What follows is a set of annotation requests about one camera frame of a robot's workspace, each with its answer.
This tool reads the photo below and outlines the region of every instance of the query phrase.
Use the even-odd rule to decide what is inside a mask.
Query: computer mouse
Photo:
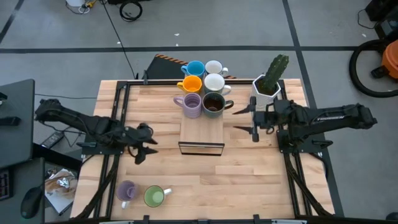
[[[29,189],[21,203],[21,216],[23,218],[32,218],[39,211],[40,201],[43,198],[43,190],[41,187],[33,187]]]

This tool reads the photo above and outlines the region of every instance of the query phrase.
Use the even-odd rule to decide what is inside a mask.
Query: orange vacuum
[[[393,91],[373,91],[366,88],[358,78],[356,73],[356,61],[359,54],[363,50],[379,50],[383,52],[381,66],[374,69],[371,75],[374,78],[382,78],[389,76],[398,82],[398,40],[389,42],[388,40],[370,40],[361,44],[352,54],[349,60],[349,76],[353,81],[354,86],[362,93],[376,97],[376,98],[388,98],[398,96],[398,90]]]
[[[381,67],[385,68],[386,75],[398,79],[398,40],[387,46],[383,53]]]

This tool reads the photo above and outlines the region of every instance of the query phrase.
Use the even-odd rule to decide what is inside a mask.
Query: wooden table top
[[[94,114],[110,116],[117,80],[102,81]],[[226,100],[235,105],[224,116],[225,148],[221,157],[183,156],[178,148],[180,138],[181,107],[172,98],[181,96],[178,88],[167,86],[133,86],[127,107],[126,126],[136,127],[146,122],[154,129],[153,146],[159,152],[147,156],[141,165],[135,165],[126,151],[120,158],[116,187],[124,180],[138,185],[138,194],[127,209],[114,197],[112,220],[188,219],[252,219],[293,218],[289,185],[283,155],[278,150],[275,134],[259,131],[260,141],[252,142],[251,136],[233,128],[249,126],[251,115],[232,115],[246,107],[250,85],[232,85]],[[305,106],[305,95],[299,79],[285,79],[287,97]],[[308,154],[301,154],[307,186],[323,207],[333,213],[333,206],[321,161]],[[88,204],[100,179],[103,156],[90,159],[81,169],[71,217],[78,215]],[[163,204],[150,208],[143,201],[148,186],[171,188]],[[296,186],[300,211],[304,214],[302,194]],[[108,191],[104,193],[101,215],[105,214]]]

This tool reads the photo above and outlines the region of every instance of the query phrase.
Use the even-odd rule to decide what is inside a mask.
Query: concrete floor
[[[384,219],[388,213],[398,211],[398,193],[394,190],[398,185],[395,99],[370,98],[354,89],[348,77],[352,52],[337,48],[307,51],[298,47],[357,46],[376,39],[373,30],[356,23],[357,12],[369,1],[152,0],[141,3],[144,13],[133,23],[122,21],[116,6],[106,8],[123,45],[130,48],[127,58],[135,73],[142,74],[155,54],[167,54],[185,61],[217,59],[229,68],[230,75],[255,78],[267,70],[277,54],[284,53],[290,56],[290,64],[283,77],[306,81],[307,94],[315,99],[310,104],[321,108],[359,102],[370,107],[379,121],[372,129],[342,129],[326,133],[325,137],[335,142],[329,152],[344,215]],[[287,5],[293,19],[290,22],[285,13]],[[19,11],[14,10],[16,6],[20,6]],[[6,26],[12,13],[15,18]],[[366,14],[361,15],[361,20],[371,25]],[[292,26],[297,34],[290,33]],[[89,13],[76,15],[65,8],[62,0],[0,1],[0,29],[0,85],[33,78],[37,93],[95,97],[101,80],[133,79],[111,21],[98,3]],[[208,47],[184,48],[189,46]],[[240,47],[231,50],[234,48],[217,46]],[[80,48],[96,52],[77,52]],[[45,53],[46,49],[56,50]],[[369,78],[369,72],[380,61],[375,52],[360,56],[361,79],[374,90],[396,89],[389,80]],[[35,98],[36,106],[41,98]],[[87,114],[95,107],[95,100],[60,101]],[[40,143],[51,133],[51,129],[35,124],[34,141]],[[78,147],[70,149],[62,141],[55,150],[66,153]],[[57,218],[48,215],[47,221]]]

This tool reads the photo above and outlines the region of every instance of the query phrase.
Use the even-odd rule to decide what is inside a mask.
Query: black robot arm
[[[272,133],[274,126],[288,125],[288,142],[294,146],[314,134],[320,134],[341,128],[369,129],[377,120],[373,118],[369,108],[360,104],[335,108],[310,109],[289,100],[275,100],[267,105],[265,111],[256,111],[256,99],[251,97],[251,104],[241,114],[253,112],[253,127],[236,127],[253,134],[253,141],[258,141],[257,127]]]
[[[70,110],[61,105],[58,100],[41,100],[40,106],[35,111],[35,120],[44,123],[46,121],[59,121],[91,136],[96,143],[107,147],[133,147],[137,149],[135,163],[140,164],[146,158],[146,154],[157,151],[144,147],[142,143],[157,144],[152,139],[153,129],[141,123],[136,129],[124,127],[120,121],[102,116],[87,116]]]

